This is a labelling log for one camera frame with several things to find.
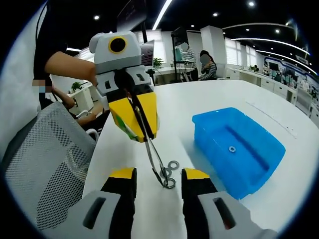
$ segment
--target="office desk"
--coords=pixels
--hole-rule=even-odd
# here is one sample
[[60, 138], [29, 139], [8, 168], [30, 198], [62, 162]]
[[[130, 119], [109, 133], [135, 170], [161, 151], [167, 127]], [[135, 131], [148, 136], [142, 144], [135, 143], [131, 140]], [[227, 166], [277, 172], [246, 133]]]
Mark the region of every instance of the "office desk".
[[171, 160], [180, 163], [180, 168], [172, 173], [176, 188], [161, 187], [152, 172], [145, 145], [129, 140], [109, 117], [94, 150], [83, 196], [100, 190], [113, 170], [136, 167], [137, 198], [132, 238], [187, 238], [182, 214], [181, 169], [195, 167], [208, 173], [217, 189], [222, 190], [212, 167], [194, 146], [192, 116], [236, 107], [286, 148], [271, 178], [259, 191], [240, 201], [259, 226], [278, 232], [283, 230], [308, 195], [317, 170], [319, 129], [311, 120], [279, 96], [244, 81], [169, 84], [155, 87], [155, 92], [160, 129], [154, 145], [165, 166]]
[[[265, 76], [261, 73], [256, 73], [253, 71], [247, 71], [237, 68], [227, 68], [227, 78], [229, 80], [244, 80], [254, 85], [258, 85], [270, 92], [275, 93], [276, 95], [286, 99], [288, 102], [293, 105], [297, 101], [297, 90], [291, 88], [287, 85], [284, 85], [278, 81], [273, 80], [272, 78]], [[316, 104], [312, 102], [312, 108], [317, 108]]]
[[93, 108], [94, 104], [90, 93], [92, 88], [95, 90], [91, 83], [87, 83], [86, 86], [77, 92], [68, 94], [68, 97], [75, 98], [80, 112], [89, 111]]
[[[185, 77], [187, 82], [189, 82], [189, 78], [186, 73], [191, 71], [193, 71], [193, 68], [185, 68], [185, 67], [177, 68], [177, 73], [182, 74]], [[174, 74], [175, 74], [175, 69], [172, 67], [163, 67], [160, 69], [156, 69], [154, 76], [156, 77], [157, 80], [155, 80], [155, 82], [159, 82], [158, 84], [160, 85], [169, 84], [171, 80], [175, 80]]]

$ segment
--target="potted plant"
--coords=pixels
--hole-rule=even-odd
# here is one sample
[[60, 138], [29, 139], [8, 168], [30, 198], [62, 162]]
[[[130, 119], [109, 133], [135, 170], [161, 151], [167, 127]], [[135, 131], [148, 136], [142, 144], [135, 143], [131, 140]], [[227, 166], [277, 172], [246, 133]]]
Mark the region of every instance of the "potted plant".
[[74, 82], [71, 86], [71, 89], [73, 90], [73, 92], [77, 92], [80, 89], [82, 89], [81, 87], [81, 83], [80, 82]]
[[153, 65], [154, 65], [154, 68], [155, 68], [155, 69], [160, 68], [162, 63], [163, 63], [163, 60], [162, 60], [162, 59], [160, 59], [160, 58], [154, 58]]

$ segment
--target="mesh office chair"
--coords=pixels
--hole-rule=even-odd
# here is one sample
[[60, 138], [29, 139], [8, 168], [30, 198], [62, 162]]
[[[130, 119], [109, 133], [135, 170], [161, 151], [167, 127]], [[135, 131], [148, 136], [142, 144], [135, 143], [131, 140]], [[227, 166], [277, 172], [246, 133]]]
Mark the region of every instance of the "mesh office chair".
[[51, 104], [33, 121], [26, 126], [28, 133], [23, 136], [21, 130], [11, 141], [3, 160], [13, 196], [27, 218], [44, 230], [63, 222], [81, 200], [96, 143], [61, 103]]

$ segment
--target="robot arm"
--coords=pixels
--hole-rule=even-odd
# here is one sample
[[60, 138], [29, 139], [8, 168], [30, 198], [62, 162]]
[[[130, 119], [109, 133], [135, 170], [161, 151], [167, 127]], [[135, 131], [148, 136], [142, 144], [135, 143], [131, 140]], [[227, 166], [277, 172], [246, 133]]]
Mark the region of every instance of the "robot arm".
[[[153, 139], [158, 130], [156, 95], [142, 63], [142, 50], [132, 32], [99, 33], [90, 41], [95, 53], [97, 92], [115, 124], [132, 140], [145, 142], [147, 133]], [[137, 117], [138, 106], [147, 132]]]

